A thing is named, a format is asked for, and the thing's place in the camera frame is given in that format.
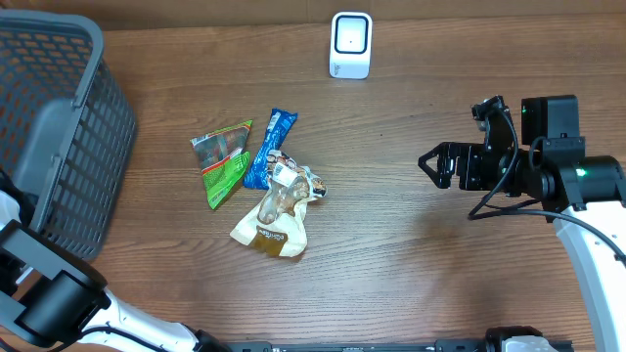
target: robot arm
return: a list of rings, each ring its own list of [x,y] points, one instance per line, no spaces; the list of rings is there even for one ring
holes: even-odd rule
[[[17,203],[0,192],[2,201],[10,205],[5,213],[15,216]],[[9,220],[0,228],[0,253],[42,275],[19,300],[12,297],[14,289],[0,291],[0,325],[23,340],[44,348],[60,341],[64,348],[79,342],[120,351],[230,352],[202,330],[165,322],[117,299],[100,273],[16,217],[0,220]],[[2,287],[10,287],[15,276],[2,276]]]
[[[472,107],[474,120],[485,131],[483,144],[442,143],[420,157],[419,166],[438,188],[449,188],[456,174],[462,190],[534,198],[480,214],[475,213],[477,207],[469,220],[546,216],[573,264],[598,351],[626,351],[626,179],[622,168],[610,156],[585,156],[575,97],[525,99],[521,111],[522,143],[530,146],[529,151],[516,149],[513,125],[504,123],[505,118],[511,122],[509,108],[498,96]],[[434,157],[436,170],[426,164]],[[536,202],[541,202],[543,210],[521,209]]]
[[[570,206],[563,214],[594,226],[626,251],[626,209],[620,201],[588,203],[585,211]],[[597,350],[626,351],[626,266],[589,231],[558,219],[554,225],[574,267]]]

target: wooden table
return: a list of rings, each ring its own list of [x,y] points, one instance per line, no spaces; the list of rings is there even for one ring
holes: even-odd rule
[[[553,227],[469,222],[482,193],[436,189],[417,158],[443,141],[480,143],[470,105],[484,98],[503,95],[519,130],[520,99],[576,94],[588,154],[626,162],[626,16],[375,22],[363,81],[329,78],[329,33],[107,33],[106,60],[140,129],[94,263],[111,289],[226,341],[418,342],[529,325],[594,350]],[[283,150],[329,186],[309,205],[300,260],[230,239],[264,192],[240,188],[210,210],[189,143],[253,119],[256,154],[272,107],[299,112]]]

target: clear plastic bag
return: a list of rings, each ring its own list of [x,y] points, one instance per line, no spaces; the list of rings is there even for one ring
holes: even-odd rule
[[[267,155],[269,191],[237,224],[231,237],[271,256],[294,257],[307,245],[306,204],[322,198],[327,188],[308,167],[280,151]]]

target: cable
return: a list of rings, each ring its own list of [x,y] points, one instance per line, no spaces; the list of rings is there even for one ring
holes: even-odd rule
[[[480,210],[480,208],[482,208],[495,194],[500,192],[505,182],[509,178],[509,175],[511,174],[511,170],[514,168],[514,163],[517,160],[517,151],[519,149],[519,143],[517,142],[517,134],[515,133],[515,128],[513,126],[513,123],[511,122],[511,119],[505,114],[504,111],[497,109],[497,112],[500,114],[500,116],[502,116],[502,118],[505,119],[505,121],[507,121],[507,124],[509,125],[509,129],[511,130],[511,134],[513,137],[513,148],[514,148],[513,158],[511,159],[511,162],[509,163],[509,167],[507,167],[507,170],[500,178],[500,181],[498,181],[498,183],[496,184],[496,187],[494,187],[493,190],[491,190],[491,192],[489,192],[485,197],[483,197],[480,200],[480,202],[469,212],[468,214],[469,220],[476,220],[474,219],[474,215],[478,212],[478,210]]]
[[[559,214],[553,211],[546,211],[546,210],[526,210],[526,209],[511,209],[511,210],[507,210],[506,208],[503,208],[503,210],[497,210],[497,211],[489,211],[486,213],[482,213],[482,214],[478,214],[474,217],[474,220],[478,220],[478,219],[487,219],[487,218],[491,218],[491,217],[496,217],[496,216],[503,216],[503,215],[537,215],[537,216],[548,216],[548,217],[554,217],[556,219],[560,219],[560,220],[564,220],[564,221],[568,221],[572,224],[578,225],[580,227],[582,227],[583,229],[589,231],[590,233],[596,235],[596,237],[598,237],[602,242],[606,243],[606,245],[608,245],[613,252],[615,252],[615,259],[618,261],[621,261],[624,266],[626,266],[626,254],[624,254],[624,252],[619,248],[619,246],[617,246],[617,244],[615,244],[613,241],[611,241],[607,235],[603,234],[600,230],[596,229],[595,227],[589,225],[588,223],[577,219],[573,216],[569,216],[569,215],[564,215],[564,214]]]
[[[135,335],[133,335],[131,333],[128,333],[128,332],[122,331],[122,330],[118,330],[118,329],[115,329],[115,328],[111,328],[111,327],[97,327],[97,328],[87,329],[87,330],[83,331],[80,334],[80,336],[76,339],[76,341],[78,341],[79,339],[85,337],[86,335],[88,335],[90,333],[94,333],[94,332],[114,333],[116,335],[128,338],[129,340],[131,340],[133,342],[136,342],[136,343],[138,343],[138,344],[140,344],[140,345],[142,345],[142,346],[144,346],[144,347],[146,347],[148,349],[151,349],[153,351],[156,351],[156,352],[166,352],[166,350],[164,350],[164,349],[162,349],[162,348],[160,348],[158,346],[154,346],[153,344],[151,344],[149,342],[146,342],[146,341],[142,340],[141,338],[139,338],[139,337],[137,337],[137,336],[135,336]],[[72,344],[74,344],[76,341],[61,344],[58,347],[55,347],[55,348],[49,350],[48,352],[63,351],[66,348],[70,347]]]
[[[0,338],[0,348],[5,350],[6,352],[20,352],[17,349],[11,347],[11,345],[5,342],[2,338]]]
[[[496,205],[490,205],[490,204],[485,204],[485,206],[488,208],[499,209],[499,210],[515,210],[515,209],[521,209],[528,205],[536,204],[538,202],[541,202],[541,200],[529,199],[529,200],[525,200],[523,202],[517,203],[515,205],[511,205],[511,206],[496,206]]]
[[[530,166],[531,171],[535,171],[535,164],[533,162],[532,157],[535,155],[535,150],[537,150],[537,145],[539,144],[539,142],[545,141],[545,140],[547,140],[546,137],[539,136],[535,138],[530,144],[530,149],[528,150],[528,165]]]

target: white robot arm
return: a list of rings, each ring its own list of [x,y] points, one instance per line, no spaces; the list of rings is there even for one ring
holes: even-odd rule
[[[606,234],[626,252],[626,208],[620,201],[592,202],[587,210],[570,206],[573,216]],[[574,266],[598,351],[626,351],[626,263],[597,236],[578,225],[555,220],[557,236]]]
[[[78,342],[128,352],[228,352],[201,330],[192,331],[180,323],[165,322],[117,299],[106,288],[104,278],[86,263],[40,239],[39,235],[20,224],[19,203],[3,191],[0,191],[0,248],[0,253],[13,254],[23,263],[33,259],[35,265],[39,265],[35,269],[51,283],[48,289],[35,292],[29,305],[13,300],[10,294],[0,290],[0,325],[30,343],[49,347],[57,340],[66,340],[65,345],[53,351]],[[16,273],[10,280],[20,276]],[[9,286],[6,281],[0,281],[0,284],[1,287]],[[48,313],[50,306],[53,306],[52,310],[57,306],[63,308],[56,314]],[[71,308],[75,308],[75,312],[70,313]],[[0,344],[0,347],[15,352],[8,345]]]

